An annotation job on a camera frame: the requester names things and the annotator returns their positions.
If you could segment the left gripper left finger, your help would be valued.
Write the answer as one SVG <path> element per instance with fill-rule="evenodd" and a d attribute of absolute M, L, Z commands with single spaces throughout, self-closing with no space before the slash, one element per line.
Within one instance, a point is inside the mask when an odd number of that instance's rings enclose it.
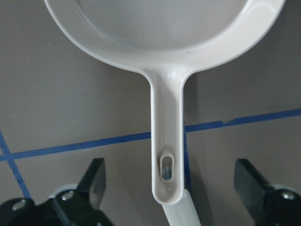
<path fill-rule="evenodd" d="M 95 158 L 75 188 L 64 189 L 37 205 L 31 198 L 14 198 L 0 205 L 2 226 L 111 226 L 100 210 L 106 189 L 103 158 Z"/>

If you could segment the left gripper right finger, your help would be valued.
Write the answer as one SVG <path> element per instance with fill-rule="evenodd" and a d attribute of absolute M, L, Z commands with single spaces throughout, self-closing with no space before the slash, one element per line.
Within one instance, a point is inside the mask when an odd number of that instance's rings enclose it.
<path fill-rule="evenodd" d="M 234 189 L 256 226 L 301 224 L 301 195 L 268 182 L 248 159 L 236 159 Z"/>

